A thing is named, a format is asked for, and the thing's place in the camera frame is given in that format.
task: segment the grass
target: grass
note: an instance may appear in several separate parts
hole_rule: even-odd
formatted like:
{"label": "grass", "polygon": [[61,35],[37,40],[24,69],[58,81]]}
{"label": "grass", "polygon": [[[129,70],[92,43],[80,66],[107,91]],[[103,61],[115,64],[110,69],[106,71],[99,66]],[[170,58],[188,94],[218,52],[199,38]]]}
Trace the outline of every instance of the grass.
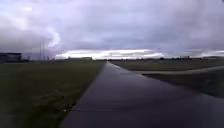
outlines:
{"label": "grass", "polygon": [[224,70],[188,75],[146,75],[174,85],[224,98]]}
{"label": "grass", "polygon": [[112,63],[133,71],[184,71],[224,65],[224,60],[116,60]]}
{"label": "grass", "polygon": [[0,100],[18,128],[59,128],[103,62],[0,65]]}

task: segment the asphalt road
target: asphalt road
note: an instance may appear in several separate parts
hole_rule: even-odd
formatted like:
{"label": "asphalt road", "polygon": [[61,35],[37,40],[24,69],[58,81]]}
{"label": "asphalt road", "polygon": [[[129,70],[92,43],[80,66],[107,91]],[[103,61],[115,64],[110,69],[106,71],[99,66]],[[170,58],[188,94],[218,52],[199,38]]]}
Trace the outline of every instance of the asphalt road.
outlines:
{"label": "asphalt road", "polygon": [[224,100],[107,63],[63,128],[222,128]]}
{"label": "asphalt road", "polygon": [[222,70],[224,66],[216,66],[203,69],[187,70],[187,71],[134,71],[140,74],[166,74],[166,75],[187,75],[187,74],[198,74],[210,71]]}

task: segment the gray cloud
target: gray cloud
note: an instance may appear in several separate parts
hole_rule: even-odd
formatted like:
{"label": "gray cloud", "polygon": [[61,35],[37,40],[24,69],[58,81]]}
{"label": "gray cloud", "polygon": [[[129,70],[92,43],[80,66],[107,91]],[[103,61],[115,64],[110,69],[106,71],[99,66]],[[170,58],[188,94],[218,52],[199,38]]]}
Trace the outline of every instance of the gray cloud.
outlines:
{"label": "gray cloud", "polygon": [[0,51],[4,52],[38,52],[41,41],[51,54],[150,49],[176,56],[224,49],[221,0],[3,0],[0,3]]}

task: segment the overcast sky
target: overcast sky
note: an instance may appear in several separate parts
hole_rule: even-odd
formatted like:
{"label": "overcast sky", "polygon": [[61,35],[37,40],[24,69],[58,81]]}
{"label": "overcast sky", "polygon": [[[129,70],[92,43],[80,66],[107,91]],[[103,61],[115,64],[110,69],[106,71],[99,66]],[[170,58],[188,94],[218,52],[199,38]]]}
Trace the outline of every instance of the overcast sky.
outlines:
{"label": "overcast sky", "polygon": [[1,52],[222,55],[223,33],[222,0],[0,0]]}

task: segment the field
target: field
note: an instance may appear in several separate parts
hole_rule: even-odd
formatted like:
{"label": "field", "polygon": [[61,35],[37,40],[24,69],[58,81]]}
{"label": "field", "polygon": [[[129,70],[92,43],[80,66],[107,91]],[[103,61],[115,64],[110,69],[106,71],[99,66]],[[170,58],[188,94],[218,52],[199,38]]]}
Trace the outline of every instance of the field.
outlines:
{"label": "field", "polygon": [[133,71],[184,71],[224,65],[224,60],[116,60],[111,63]]}
{"label": "field", "polygon": [[208,95],[224,98],[224,69],[210,71],[200,74],[188,75],[146,75],[151,78],[159,79],[172,83],[177,86],[193,89]]}
{"label": "field", "polygon": [[58,128],[104,62],[1,64],[0,106],[19,128]]}

